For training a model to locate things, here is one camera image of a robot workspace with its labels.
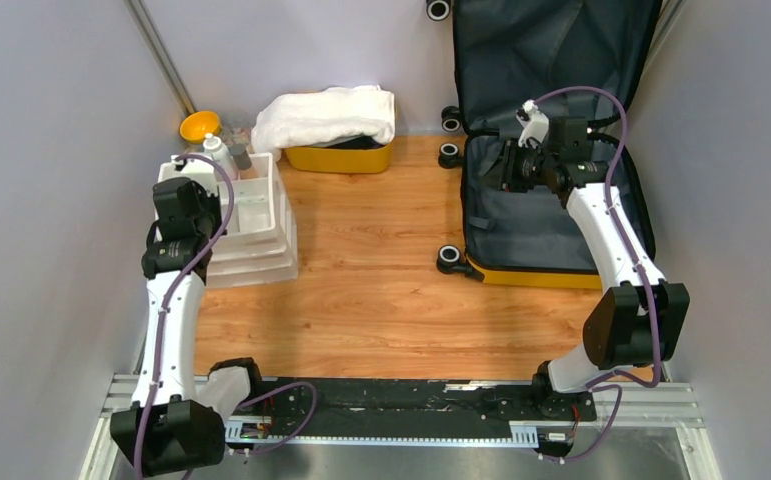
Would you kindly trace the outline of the yellow plastic basket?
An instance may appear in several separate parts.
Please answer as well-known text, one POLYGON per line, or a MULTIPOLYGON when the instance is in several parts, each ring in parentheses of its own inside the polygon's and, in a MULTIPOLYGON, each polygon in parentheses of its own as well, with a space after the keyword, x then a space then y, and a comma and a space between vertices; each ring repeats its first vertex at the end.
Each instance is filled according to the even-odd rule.
POLYGON ((360 137, 327 147, 301 146, 284 150, 290 165, 300 171, 334 174, 378 174, 386 171, 394 144, 360 137))

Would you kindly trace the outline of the yellow bowl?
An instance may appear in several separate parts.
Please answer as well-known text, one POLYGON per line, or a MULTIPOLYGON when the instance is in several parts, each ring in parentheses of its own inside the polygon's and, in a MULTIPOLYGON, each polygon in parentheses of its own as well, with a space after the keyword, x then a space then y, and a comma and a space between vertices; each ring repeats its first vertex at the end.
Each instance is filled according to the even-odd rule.
POLYGON ((188 144, 201 144, 207 134, 218 136, 222 131, 220 116, 209 110, 188 115, 179 125, 180 137, 188 144))

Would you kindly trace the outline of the aluminium frame rail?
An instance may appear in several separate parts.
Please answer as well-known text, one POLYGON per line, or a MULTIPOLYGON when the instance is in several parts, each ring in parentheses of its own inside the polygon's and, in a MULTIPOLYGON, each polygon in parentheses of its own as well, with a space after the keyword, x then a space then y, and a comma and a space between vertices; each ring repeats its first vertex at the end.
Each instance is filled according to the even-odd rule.
POLYGON ((672 431, 687 472, 721 472, 692 388, 663 378, 646 333, 675 336, 680 285, 613 286, 567 355, 529 381, 263 377, 254 360, 229 359, 193 372, 197 303, 205 288, 150 282, 148 334, 134 375, 116 375, 84 479, 109 477, 124 459, 143 479, 217 465, 293 442, 325 445, 523 448, 546 462, 592 456, 617 428, 672 431))

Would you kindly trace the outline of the white plastic drawer organizer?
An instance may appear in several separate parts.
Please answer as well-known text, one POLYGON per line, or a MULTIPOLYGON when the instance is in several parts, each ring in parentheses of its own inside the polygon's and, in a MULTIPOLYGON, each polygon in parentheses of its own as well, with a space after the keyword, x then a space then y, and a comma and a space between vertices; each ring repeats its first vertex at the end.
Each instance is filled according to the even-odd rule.
POLYGON ((212 248, 209 289, 290 281, 299 273, 297 223, 277 163, 252 154, 245 179, 233 182, 232 218, 212 248))

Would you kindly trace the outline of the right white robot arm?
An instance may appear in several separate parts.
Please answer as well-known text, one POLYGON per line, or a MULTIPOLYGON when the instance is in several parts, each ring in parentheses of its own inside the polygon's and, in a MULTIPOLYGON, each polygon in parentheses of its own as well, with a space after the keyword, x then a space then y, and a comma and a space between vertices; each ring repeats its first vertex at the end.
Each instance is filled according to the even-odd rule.
POLYGON ((586 120, 526 113, 519 121, 522 132, 505 144, 497 184, 505 192, 548 188, 582 233, 603 289, 581 344, 545 363, 538 375, 545 382, 531 391, 535 412, 554 419, 570 407, 572 393, 629 377, 633 367, 651 366, 659 381, 675 353, 690 295, 667 280, 636 236, 613 183, 617 163, 592 160, 586 120))

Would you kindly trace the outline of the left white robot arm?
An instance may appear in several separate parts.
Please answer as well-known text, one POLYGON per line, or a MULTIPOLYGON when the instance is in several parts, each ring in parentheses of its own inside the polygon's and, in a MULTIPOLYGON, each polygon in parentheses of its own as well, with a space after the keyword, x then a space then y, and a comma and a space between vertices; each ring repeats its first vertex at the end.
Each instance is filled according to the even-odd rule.
POLYGON ((220 362, 196 384, 197 316, 211 249, 225 231, 218 194, 176 177, 154 186, 153 203, 156 219, 141 259, 149 313, 143 359, 129 406, 110 424, 139 479, 218 464, 233 412, 255 414, 267 398, 251 358, 220 362))

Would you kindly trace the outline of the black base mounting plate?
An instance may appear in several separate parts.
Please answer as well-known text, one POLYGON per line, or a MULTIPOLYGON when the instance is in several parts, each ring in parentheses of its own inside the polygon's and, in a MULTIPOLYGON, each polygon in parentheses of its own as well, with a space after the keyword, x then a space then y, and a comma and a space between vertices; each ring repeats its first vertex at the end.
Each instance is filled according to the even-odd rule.
POLYGON ((596 421, 589 393, 529 381, 291 378, 264 381, 263 400, 225 426, 233 449, 286 442, 335 446, 491 447, 570 451, 596 421))

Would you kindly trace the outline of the clear drinking glass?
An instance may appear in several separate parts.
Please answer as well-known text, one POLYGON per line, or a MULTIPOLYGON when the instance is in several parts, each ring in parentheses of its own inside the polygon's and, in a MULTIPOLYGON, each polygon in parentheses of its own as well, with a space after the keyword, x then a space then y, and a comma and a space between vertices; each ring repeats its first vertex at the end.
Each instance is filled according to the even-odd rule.
POLYGON ((221 115, 222 138, 227 144, 250 143, 251 125, 248 115, 241 109, 229 109, 221 115))

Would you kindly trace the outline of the yellow Pikachu suitcase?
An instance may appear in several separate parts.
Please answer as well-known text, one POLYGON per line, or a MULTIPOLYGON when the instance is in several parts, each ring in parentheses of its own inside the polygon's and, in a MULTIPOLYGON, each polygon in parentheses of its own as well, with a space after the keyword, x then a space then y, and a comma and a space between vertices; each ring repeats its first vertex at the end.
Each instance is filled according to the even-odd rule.
POLYGON ((455 104, 442 127, 466 134, 438 161, 461 172, 462 247, 445 245, 437 269, 486 284, 602 289, 585 239, 546 187, 504 192, 500 156, 534 100, 549 120, 583 118, 591 158, 617 163, 613 183, 650 256, 655 240, 626 114, 642 78, 663 5, 659 1, 428 1, 432 21, 453 27, 455 104))

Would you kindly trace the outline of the white pump lotion bottle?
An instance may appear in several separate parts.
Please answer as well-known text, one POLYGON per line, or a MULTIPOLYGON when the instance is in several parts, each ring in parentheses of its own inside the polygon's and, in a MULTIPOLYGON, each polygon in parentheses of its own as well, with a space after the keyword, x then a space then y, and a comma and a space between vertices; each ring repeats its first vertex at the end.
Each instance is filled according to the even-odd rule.
POLYGON ((231 180, 238 179, 238 167, 229 147, 219 136, 206 133, 202 142, 203 152, 219 164, 231 180))

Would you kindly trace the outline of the white garment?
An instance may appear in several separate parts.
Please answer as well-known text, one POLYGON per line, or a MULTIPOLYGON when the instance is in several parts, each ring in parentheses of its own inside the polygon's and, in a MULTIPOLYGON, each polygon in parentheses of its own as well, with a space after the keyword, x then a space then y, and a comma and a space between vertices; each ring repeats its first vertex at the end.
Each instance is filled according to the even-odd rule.
POLYGON ((393 92, 376 84, 335 86, 276 97, 257 114, 250 145, 259 154, 356 137, 387 145, 395 134, 393 92))

